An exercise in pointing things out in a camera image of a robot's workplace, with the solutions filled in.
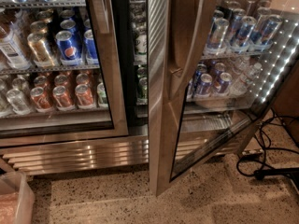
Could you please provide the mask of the blue Pepsi can lower left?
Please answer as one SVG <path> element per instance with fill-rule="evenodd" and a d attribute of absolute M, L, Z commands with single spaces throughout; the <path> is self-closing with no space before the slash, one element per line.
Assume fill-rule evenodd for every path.
<path fill-rule="evenodd" d="M 193 79 L 191 78 L 189 83 L 188 83 L 188 87 L 187 87 L 186 99 L 191 99 L 192 98 L 192 85 L 193 85 Z"/>

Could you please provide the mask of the silver blue energy can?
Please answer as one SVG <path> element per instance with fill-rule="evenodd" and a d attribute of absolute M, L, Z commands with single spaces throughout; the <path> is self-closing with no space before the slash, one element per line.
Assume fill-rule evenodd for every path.
<path fill-rule="evenodd" d="M 228 27 L 229 22 L 226 19 L 218 18 L 214 20 L 204 49 L 205 55 L 218 55 L 225 51 L 224 38 Z"/>

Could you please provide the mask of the stainless fridge bottom grille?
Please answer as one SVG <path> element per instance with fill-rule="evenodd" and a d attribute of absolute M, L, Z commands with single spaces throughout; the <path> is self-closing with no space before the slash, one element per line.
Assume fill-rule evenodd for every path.
<path fill-rule="evenodd" d="M 175 180 L 194 165 L 213 156 L 241 153 L 257 125 L 237 123 L 230 127 L 203 126 L 180 130 L 175 147 L 165 154 L 149 140 L 146 125 L 132 127 L 127 136 L 58 141 L 54 135 L 0 139 L 0 156 L 6 172 L 19 170 L 27 175 L 46 175 L 148 163 L 168 168 Z"/>

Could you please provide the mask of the red soda can middle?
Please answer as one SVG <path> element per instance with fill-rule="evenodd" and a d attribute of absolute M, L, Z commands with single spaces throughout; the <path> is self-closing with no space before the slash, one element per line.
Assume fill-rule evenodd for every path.
<path fill-rule="evenodd" d="M 74 101 L 67 87 L 57 86 L 53 89 L 52 94 L 59 110 L 66 111 L 75 108 Z"/>

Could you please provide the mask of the gold soda can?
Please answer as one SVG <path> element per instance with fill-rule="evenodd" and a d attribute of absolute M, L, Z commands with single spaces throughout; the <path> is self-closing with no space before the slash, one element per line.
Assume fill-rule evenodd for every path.
<path fill-rule="evenodd" d="M 58 65 L 48 39 L 41 33 L 31 33 L 27 36 L 27 43 L 33 52 L 37 67 L 50 68 Z"/>

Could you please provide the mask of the blue pepsi can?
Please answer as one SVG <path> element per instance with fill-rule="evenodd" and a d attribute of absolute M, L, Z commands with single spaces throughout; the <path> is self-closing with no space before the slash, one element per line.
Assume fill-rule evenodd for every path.
<path fill-rule="evenodd" d="M 232 76 L 229 73 L 223 72 L 218 75 L 213 83 L 213 94 L 218 96 L 225 96 L 229 92 L 232 83 Z"/>
<path fill-rule="evenodd" d="M 195 97 L 208 97 L 212 85 L 212 76 L 210 74 L 203 74 L 200 76 L 194 96 Z"/>
<path fill-rule="evenodd" d="M 82 64 L 82 46 L 78 39 L 69 31 L 62 30 L 56 36 L 56 44 L 61 53 L 63 65 L 77 66 Z"/>
<path fill-rule="evenodd" d="M 193 85 L 193 79 L 191 78 L 189 83 L 188 83 L 188 87 L 187 87 L 186 99 L 191 99 L 192 98 L 192 85 Z"/>

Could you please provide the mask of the clear plastic storage bin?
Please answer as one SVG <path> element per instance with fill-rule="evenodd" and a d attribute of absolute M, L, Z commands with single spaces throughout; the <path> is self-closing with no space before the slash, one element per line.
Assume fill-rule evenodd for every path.
<path fill-rule="evenodd" d="M 31 224 L 34 202 L 25 173 L 0 176 L 0 224 Z"/>

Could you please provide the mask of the blue Pepsi can lower middle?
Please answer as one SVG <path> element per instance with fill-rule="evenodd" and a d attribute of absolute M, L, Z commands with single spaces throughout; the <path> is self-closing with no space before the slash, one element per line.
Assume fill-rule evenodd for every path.
<path fill-rule="evenodd" d="M 194 96 L 195 97 L 208 97 L 212 85 L 212 76 L 210 74 L 203 74 L 200 76 Z"/>

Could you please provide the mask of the red soda can left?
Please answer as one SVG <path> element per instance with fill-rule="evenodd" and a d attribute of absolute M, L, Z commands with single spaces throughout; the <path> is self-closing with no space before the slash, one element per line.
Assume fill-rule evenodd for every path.
<path fill-rule="evenodd" d="M 38 112 L 48 112 L 53 109 L 53 103 L 42 87 L 31 89 L 30 96 Z"/>

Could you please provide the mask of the blue Pepsi can lower right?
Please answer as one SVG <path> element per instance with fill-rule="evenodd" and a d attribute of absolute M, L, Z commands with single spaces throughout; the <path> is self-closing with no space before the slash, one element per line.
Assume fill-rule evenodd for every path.
<path fill-rule="evenodd" d="M 218 75 L 213 83 L 213 94 L 218 96 L 225 96 L 229 92 L 232 83 L 232 76 L 229 73 L 223 72 Z"/>

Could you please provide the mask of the red soda can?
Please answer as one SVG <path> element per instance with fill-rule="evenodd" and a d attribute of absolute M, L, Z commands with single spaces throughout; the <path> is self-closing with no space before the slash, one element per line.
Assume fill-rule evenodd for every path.
<path fill-rule="evenodd" d="M 53 89 L 52 94 L 59 110 L 66 111 L 75 108 L 74 101 L 67 87 L 57 86 Z"/>
<path fill-rule="evenodd" d="M 86 84 L 79 84 L 75 88 L 75 94 L 80 108 L 93 108 L 94 98 L 91 88 Z"/>
<path fill-rule="evenodd" d="M 53 103 L 42 87 L 31 89 L 30 96 L 38 112 L 48 112 L 53 109 Z"/>

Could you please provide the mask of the glass fridge door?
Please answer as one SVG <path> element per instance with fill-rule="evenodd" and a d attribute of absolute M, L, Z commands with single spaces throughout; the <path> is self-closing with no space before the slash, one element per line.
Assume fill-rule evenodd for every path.
<path fill-rule="evenodd" d="M 160 156 L 165 154 L 164 147 L 176 146 L 183 128 L 194 131 L 206 125 L 254 123 L 258 130 L 270 109 L 288 127 L 297 128 L 299 0 L 147 0 L 147 5 L 149 140 Z M 232 48 L 229 42 L 244 16 L 253 17 L 256 25 L 244 48 Z M 218 18 L 229 22 L 226 49 L 205 55 L 208 35 Z M 237 78 L 255 63 L 262 65 L 261 73 L 245 94 L 232 95 Z M 229 92 L 214 95 L 213 83 L 223 72 L 233 78 Z M 210 94 L 195 97 L 203 74 L 212 76 Z M 192 98 L 186 99 L 191 78 Z M 149 165 L 150 190 L 162 194 L 191 169 L 171 181 L 168 168 Z"/>
<path fill-rule="evenodd" d="M 1 0 L 1 22 L 7 24 L 30 51 L 31 66 L 13 69 L 1 51 L 0 139 L 24 136 L 54 135 L 58 141 L 107 138 L 127 133 L 121 71 L 115 37 L 111 0 Z M 82 64 L 63 65 L 55 36 L 62 30 L 71 32 L 82 46 Z M 99 64 L 87 61 L 84 33 L 93 31 Z M 27 43 L 31 33 L 41 33 L 49 41 L 58 65 L 37 67 Z M 79 84 L 88 85 L 94 107 L 80 108 L 75 94 Z M 68 88 L 75 108 L 61 111 L 52 91 Z M 49 95 L 53 109 L 38 112 L 30 91 L 42 87 Z M 31 113 L 13 111 L 6 94 L 22 91 L 30 102 Z"/>

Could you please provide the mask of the red soda can right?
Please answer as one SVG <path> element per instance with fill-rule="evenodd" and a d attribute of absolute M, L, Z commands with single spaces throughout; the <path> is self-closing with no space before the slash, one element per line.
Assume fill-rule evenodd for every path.
<path fill-rule="evenodd" d="M 86 84 L 79 84 L 75 88 L 75 94 L 80 108 L 93 108 L 94 98 L 91 88 Z"/>

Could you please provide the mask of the white green can far left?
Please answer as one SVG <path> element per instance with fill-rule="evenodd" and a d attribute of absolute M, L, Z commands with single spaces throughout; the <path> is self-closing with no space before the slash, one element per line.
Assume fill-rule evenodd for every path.
<path fill-rule="evenodd" d="M 147 29 L 145 26 L 136 28 L 135 57 L 139 62 L 145 63 L 147 61 Z"/>

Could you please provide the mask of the blue Pepsi can edge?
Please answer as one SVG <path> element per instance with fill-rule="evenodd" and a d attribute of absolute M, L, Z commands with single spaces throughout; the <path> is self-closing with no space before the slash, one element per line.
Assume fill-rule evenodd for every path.
<path fill-rule="evenodd" d="M 99 64 L 92 30 L 87 30 L 84 33 L 84 44 L 87 52 L 87 61 L 91 64 Z"/>

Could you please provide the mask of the silver can lower left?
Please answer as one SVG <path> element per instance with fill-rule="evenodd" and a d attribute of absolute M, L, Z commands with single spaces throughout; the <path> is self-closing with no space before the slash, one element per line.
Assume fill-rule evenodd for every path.
<path fill-rule="evenodd" d="M 11 89 L 7 92 L 6 97 L 16 114 L 26 115 L 31 113 L 30 102 L 22 91 Z"/>

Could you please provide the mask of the blue Pepsi can front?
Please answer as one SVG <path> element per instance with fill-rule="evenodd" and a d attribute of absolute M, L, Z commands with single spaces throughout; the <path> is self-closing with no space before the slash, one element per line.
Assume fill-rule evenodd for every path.
<path fill-rule="evenodd" d="M 82 64 L 82 46 L 78 39 L 69 31 L 62 30 L 56 36 L 56 44 L 61 53 L 63 65 L 77 66 Z"/>

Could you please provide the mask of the clear water bottle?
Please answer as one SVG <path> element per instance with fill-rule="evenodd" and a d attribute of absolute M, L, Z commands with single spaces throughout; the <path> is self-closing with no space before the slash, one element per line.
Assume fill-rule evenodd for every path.
<path fill-rule="evenodd" d="M 261 73 L 262 65 L 255 63 L 246 68 L 237 78 L 230 89 L 230 93 L 235 96 L 243 95 L 247 92 L 248 87 L 253 83 L 254 79 Z"/>

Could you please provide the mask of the clear labelled bottle left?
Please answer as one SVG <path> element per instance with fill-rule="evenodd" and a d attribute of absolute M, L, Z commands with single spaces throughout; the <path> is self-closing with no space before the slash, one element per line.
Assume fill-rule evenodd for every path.
<path fill-rule="evenodd" d="M 11 68 L 26 70 L 31 66 L 30 51 L 10 27 L 3 22 L 0 22 L 0 50 L 7 58 Z"/>

